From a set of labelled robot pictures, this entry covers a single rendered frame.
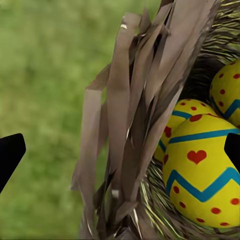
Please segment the wicker basket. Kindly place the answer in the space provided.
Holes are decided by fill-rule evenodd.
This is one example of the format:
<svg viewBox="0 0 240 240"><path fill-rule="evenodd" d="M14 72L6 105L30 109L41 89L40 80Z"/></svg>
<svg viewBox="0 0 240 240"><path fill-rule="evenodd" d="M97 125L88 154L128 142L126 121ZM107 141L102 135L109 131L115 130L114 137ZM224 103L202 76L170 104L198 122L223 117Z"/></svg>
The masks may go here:
<svg viewBox="0 0 240 240"><path fill-rule="evenodd" d="M229 44L240 44L238 13L240 0L162 0L153 22L145 5L142 14L124 13L111 62L84 88L79 157L68 188L80 189L83 202L77 240L163 240L158 231L177 240L156 208L180 240L240 240L231 236L240 226L209 230L171 206L163 164L154 157L177 102L203 100L189 92L210 88L188 77L211 83L214 75L202 70L215 73L223 58L240 58ZM97 158L108 137L104 181L94 194Z"/></svg>

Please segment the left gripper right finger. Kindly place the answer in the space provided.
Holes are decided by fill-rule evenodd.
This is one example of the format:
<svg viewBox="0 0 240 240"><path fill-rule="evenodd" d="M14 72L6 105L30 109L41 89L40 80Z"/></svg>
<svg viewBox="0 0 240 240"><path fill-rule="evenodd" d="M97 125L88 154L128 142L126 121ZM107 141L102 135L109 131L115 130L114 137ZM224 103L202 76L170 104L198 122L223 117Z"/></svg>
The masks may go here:
<svg viewBox="0 0 240 240"><path fill-rule="evenodd" d="M240 173L240 135L228 133L223 150Z"/></svg>

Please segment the easter egg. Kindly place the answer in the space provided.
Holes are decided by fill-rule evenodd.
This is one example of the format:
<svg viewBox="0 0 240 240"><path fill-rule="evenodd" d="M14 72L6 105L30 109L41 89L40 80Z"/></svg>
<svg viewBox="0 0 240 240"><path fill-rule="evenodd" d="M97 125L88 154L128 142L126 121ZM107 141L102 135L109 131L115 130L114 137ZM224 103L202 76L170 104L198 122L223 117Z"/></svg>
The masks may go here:
<svg viewBox="0 0 240 240"><path fill-rule="evenodd" d="M163 164L166 147L169 144L176 128L178 128L186 119L200 114L214 115L222 119L211 107L211 105L203 100L191 98L182 99L176 103L157 148L153 154L156 160Z"/></svg>
<svg viewBox="0 0 240 240"><path fill-rule="evenodd" d="M225 121L240 130L240 58L229 58L214 75L207 89L210 106Z"/></svg>
<svg viewBox="0 0 240 240"><path fill-rule="evenodd" d="M182 122L166 147L162 177L168 200L195 224L240 226L240 173L224 151L228 133L240 130L199 114Z"/></svg>

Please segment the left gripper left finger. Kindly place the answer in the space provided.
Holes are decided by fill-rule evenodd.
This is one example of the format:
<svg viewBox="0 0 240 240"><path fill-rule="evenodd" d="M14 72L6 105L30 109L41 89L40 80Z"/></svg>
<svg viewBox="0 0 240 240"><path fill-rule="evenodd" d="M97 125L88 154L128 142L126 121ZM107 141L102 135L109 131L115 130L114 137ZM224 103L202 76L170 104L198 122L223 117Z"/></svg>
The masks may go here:
<svg viewBox="0 0 240 240"><path fill-rule="evenodd" d="M0 138L0 193L26 152L21 133Z"/></svg>

